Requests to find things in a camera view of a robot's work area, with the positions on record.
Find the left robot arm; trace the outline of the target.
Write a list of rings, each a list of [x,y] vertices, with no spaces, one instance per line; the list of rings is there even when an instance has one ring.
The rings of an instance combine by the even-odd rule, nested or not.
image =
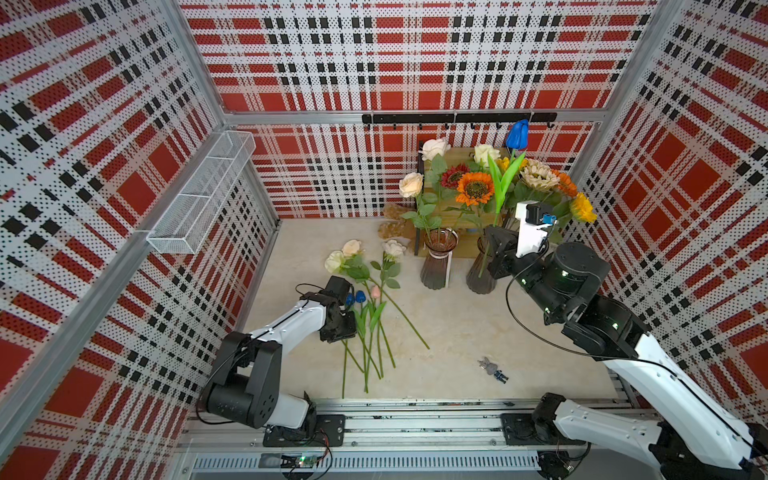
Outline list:
[[[227,334],[196,411],[221,417],[224,423],[314,435],[317,414],[311,399],[280,391],[283,358],[313,334],[327,343],[355,337],[355,315],[346,305],[352,293],[350,282],[332,276],[325,287],[301,294],[291,309],[266,326]]]

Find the large cream sunflower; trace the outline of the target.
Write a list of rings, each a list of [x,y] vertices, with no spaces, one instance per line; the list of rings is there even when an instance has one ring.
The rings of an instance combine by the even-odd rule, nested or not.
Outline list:
[[[512,181],[506,206],[512,208],[517,202],[542,200],[558,189],[560,178],[546,164],[525,159]]]

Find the pale pink rose flower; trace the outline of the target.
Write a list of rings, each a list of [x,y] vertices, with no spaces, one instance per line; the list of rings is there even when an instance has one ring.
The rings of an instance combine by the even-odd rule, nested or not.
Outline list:
[[[431,208],[431,211],[424,215],[428,231],[438,228],[442,222],[439,217],[439,202],[448,191],[442,181],[444,174],[448,171],[445,156],[450,149],[451,146],[446,139],[438,138],[426,141],[420,150],[424,165],[424,191],[421,195],[419,211],[422,211],[422,207]]]

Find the white rose flower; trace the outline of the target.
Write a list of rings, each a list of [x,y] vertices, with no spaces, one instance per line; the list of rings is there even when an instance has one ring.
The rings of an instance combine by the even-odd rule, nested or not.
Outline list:
[[[474,163],[482,170],[488,170],[491,163],[495,163],[501,156],[501,152],[492,145],[481,144],[474,147]]]

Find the yellow sunflower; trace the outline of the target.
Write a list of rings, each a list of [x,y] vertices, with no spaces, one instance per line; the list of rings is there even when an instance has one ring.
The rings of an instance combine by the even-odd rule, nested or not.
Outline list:
[[[525,168],[528,165],[528,163],[529,163],[529,160],[528,159],[524,159],[523,162],[521,163],[521,168]],[[504,174],[507,171],[507,169],[509,168],[509,166],[511,164],[511,160],[510,160],[509,157],[504,157],[502,159],[498,159],[496,161],[496,164],[497,164],[501,174]]]
[[[555,226],[549,236],[549,240],[556,244],[563,241],[563,229],[571,221],[592,224],[597,220],[597,214],[584,193],[577,193],[575,197],[558,204],[553,214],[556,217]]]

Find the red gerbera flower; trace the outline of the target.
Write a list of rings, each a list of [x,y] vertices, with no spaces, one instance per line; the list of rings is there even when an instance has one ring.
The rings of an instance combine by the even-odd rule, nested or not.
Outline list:
[[[450,229],[454,232],[457,231],[457,224],[466,213],[466,206],[459,199],[459,183],[463,176],[469,172],[469,167],[466,164],[459,164],[448,168],[440,177],[439,198],[443,201],[452,200],[454,205],[449,206],[447,211],[455,211],[457,213],[456,218],[450,224]]]

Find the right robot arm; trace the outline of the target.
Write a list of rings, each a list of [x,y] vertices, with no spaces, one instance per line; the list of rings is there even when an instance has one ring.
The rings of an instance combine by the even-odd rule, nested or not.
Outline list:
[[[654,469],[665,479],[764,479],[767,429],[732,415],[664,351],[643,321],[623,303],[599,294],[609,264],[590,247],[569,242],[547,251],[521,235],[488,227],[489,274],[518,283],[559,324],[573,354],[617,373],[659,414],[640,421],[545,394],[532,414],[536,437],[609,448]]]

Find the orange gerbera flower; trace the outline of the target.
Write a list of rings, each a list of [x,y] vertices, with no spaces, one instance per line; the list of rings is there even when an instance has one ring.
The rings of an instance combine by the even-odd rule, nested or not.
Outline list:
[[[491,175],[483,172],[465,174],[460,180],[459,192],[459,199],[466,206],[466,213],[460,221],[464,219],[482,232],[488,224],[485,215],[495,211],[495,185]]]
[[[571,198],[571,199],[576,198],[579,194],[579,188],[573,182],[571,177],[562,171],[553,170],[553,173],[556,175],[558,179],[557,188],[559,189],[559,191],[568,198]]]

